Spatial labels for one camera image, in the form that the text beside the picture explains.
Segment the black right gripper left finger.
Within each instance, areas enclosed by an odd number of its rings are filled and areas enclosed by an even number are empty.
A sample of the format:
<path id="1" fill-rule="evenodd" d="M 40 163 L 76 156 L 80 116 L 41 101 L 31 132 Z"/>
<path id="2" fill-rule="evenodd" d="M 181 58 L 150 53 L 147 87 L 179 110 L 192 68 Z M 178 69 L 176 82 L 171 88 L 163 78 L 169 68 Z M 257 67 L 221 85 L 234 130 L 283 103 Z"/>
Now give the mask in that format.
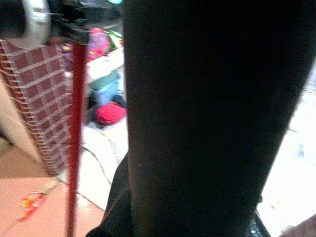
<path id="1" fill-rule="evenodd" d="M 115 171 L 103 219 L 99 226 L 86 235 L 88 237 L 131 237 L 130 200 L 128 155 L 126 155 Z"/>

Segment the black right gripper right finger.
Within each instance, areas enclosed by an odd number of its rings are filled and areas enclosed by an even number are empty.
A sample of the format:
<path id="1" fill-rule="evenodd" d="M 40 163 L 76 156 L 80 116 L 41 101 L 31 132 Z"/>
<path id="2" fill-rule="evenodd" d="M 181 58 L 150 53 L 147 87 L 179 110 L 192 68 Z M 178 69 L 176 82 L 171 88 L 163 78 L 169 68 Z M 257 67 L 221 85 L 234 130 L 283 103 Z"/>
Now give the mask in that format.
<path id="1" fill-rule="evenodd" d="M 248 237 L 271 237 L 256 210 L 248 226 Z"/>

